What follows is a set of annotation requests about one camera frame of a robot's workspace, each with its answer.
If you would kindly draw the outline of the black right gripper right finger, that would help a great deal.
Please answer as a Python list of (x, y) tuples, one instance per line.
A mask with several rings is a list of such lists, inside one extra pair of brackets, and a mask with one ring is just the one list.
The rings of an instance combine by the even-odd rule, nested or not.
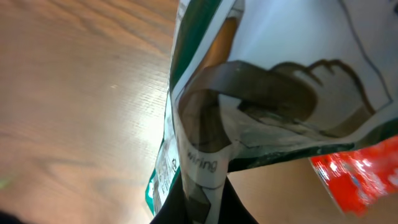
[(240, 201), (228, 178), (224, 183), (219, 224), (258, 224)]

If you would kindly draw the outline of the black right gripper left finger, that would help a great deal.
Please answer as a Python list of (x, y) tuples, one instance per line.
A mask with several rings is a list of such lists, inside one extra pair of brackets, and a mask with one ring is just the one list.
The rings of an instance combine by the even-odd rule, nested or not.
[(188, 224), (182, 178), (179, 174), (160, 212), (150, 224)]

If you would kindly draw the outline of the red snack bag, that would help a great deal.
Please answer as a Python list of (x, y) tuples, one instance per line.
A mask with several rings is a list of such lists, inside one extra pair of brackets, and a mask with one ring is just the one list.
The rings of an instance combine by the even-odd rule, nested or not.
[(364, 215), (378, 199), (397, 192), (397, 136), (357, 151), (312, 157), (310, 162), (343, 213)]

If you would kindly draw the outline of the green white package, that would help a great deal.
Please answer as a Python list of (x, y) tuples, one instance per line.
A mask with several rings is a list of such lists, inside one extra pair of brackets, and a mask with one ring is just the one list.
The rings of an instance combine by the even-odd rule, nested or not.
[(230, 172), (397, 135), (397, 2), (180, 1), (146, 202), (219, 223)]

